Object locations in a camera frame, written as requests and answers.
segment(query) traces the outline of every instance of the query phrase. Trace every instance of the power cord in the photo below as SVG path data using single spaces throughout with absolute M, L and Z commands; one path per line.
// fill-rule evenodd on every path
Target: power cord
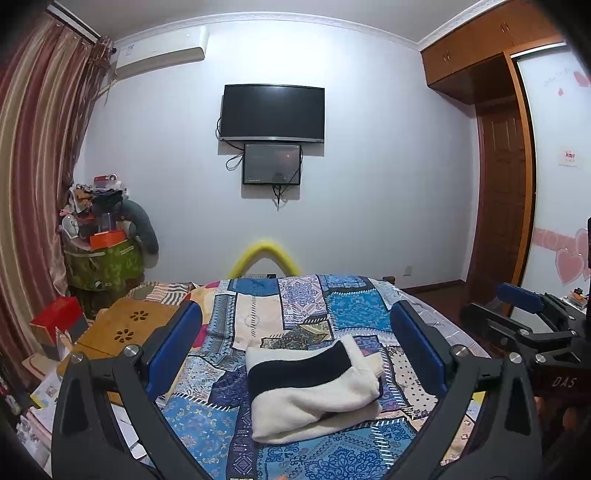
M 217 119 L 217 124 L 216 124 L 216 138 L 217 138 L 217 140 L 220 141 L 220 142 L 227 143 L 232 148 L 236 148 L 236 150 L 240 150 L 240 153 L 238 155 L 234 155 L 232 158 L 230 158 L 226 162 L 226 170 L 228 170 L 228 171 L 234 171 L 234 170 L 236 170 L 240 166 L 240 163 L 242 163 L 242 161 L 244 160 L 244 152 L 245 152 L 245 149 L 244 148 L 241 148 L 241 147 L 237 147 L 233 143 L 230 143 L 228 140 L 222 140 L 220 138 L 222 136 L 222 133 L 220 132 L 220 123 L 221 122 L 222 122 L 222 117 L 220 117 L 220 118 Z M 240 158 L 240 160 L 238 160 L 238 162 L 235 165 L 230 166 L 230 162 L 232 160 L 236 160 L 237 158 Z M 272 185 L 273 194 L 275 194 L 275 198 L 277 199 L 277 209 L 279 209 L 279 204 L 280 204 L 280 201 L 281 201 L 281 196 L 291 186 L 291 181 L 296 177 L 296 175 L 298 173 L 301 173 L 301 163 L 302 163 L 303 160 L 304 160 L 304 151 L 302 150 L 302 147 L 300 145 L 300 165 L 298 166 L 298 169 L 291 176 L 290 180 L 287 182 L 287 184 L 283 188 L 281 188 L 281 185 Z
M 275 198 L 277 199 L 277 209 L 279 209 L 279 204 L 281 201 L 281 196 L 285 193 L 285 191 L 291 187 L 291 181 L 296 177 L 296 175 L 298 173 L 301 173 L 301 164 L 302 161 L 304 160 L 304 151 L 302 150 L 302 147 L 300 145 L 300 165 L 298 166 L 298 169 L 295 171 L 295 173 L 291 176 L 290 181 L 287 182 L 287 184 L 281 188 L 281 185 L 273 185 L 273 194 L 275 194 Z
M 236 148 L 236 150 L 240 150 L 240 153 L 238 155 L 234 155 L 232 158 L 230 158 L 230 160 L 228 160 L 226 162 L 226 170 L 228 170 L 228 171 L 234 171 L 234 170 L 236 170 L 239 167 L 240 163 L 242 163 L 242 160 L 244 160 L 244 148 L 237 147 L 236 145 L 234 145 L 233 143 L 230 143 L 227 140 L 220 139 L 220 136 L 221 136 L 220 123 L 221 123 L 221 121 L 222 121 L 222 117 L 220 117 L 220 118 L 217 119 L 217 124 L 216 124 L 216 138 L 217 138 L 217 140 L 220 141 L 220 142 L 227 143 L 232 148 Z M 230 165 L 230 162 L 232 160 L 236 160 L 237 158 L 240 158 L 240 160 L 238 160 L 238 162 L 235 165 L 229 166 Z

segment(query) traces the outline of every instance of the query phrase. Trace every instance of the blue gripper pad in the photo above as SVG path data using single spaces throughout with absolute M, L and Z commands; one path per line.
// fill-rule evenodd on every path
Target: blue gripper pad
M 501 283 L 496 287 L 497 298 L 509 305 L 530 313 L 540 313 L 544 309 L 544 303 L 537 293 L 516 287 L 510 283 Z
M 453 360 L 443 335 L 425 324 L 406 300 L 392 306 L 390 325 L 425 391 L 437 398 L 444 397 Z
M 152 401 L 168 391 L 193 346 L 203 322 L 201 307 L 193 301 L 185 300 L 170 320 L 173 321 L 176 321 L 176 325 L 148 366 L 146 393 Z

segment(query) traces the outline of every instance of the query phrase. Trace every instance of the curtain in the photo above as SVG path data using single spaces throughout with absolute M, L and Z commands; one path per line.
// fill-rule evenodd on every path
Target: curtain
M 111 47 L 44 14 L 0 74 L 0 350 L 22 377 L 29 322 L 66 293 L 58 212 Z

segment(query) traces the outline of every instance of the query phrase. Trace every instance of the white towel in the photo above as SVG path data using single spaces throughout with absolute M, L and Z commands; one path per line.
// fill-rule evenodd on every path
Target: white towel
M 364 357 L 351 335 L 327 348 L 246 349 L 252 438 L 299 442 L 374 419 L 382 356 Z

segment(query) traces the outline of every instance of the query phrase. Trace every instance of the heart decal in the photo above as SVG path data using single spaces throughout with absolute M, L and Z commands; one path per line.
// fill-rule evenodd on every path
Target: heart decal
M 562 285 L 568 285 L 581 276 L 585 267 L 583 256 L 571 254 L 565 248 L 556 252 L 556 270 Z
M 574 240 L 577 246 L 577 253 L 583 257 L 585 267 L 583 269 L 583 278 L 588 280 L 591 277 L 591 269 L 589 268 L 589 237 L 587 236 L 587 230 L 581 228 L 574 236 Z

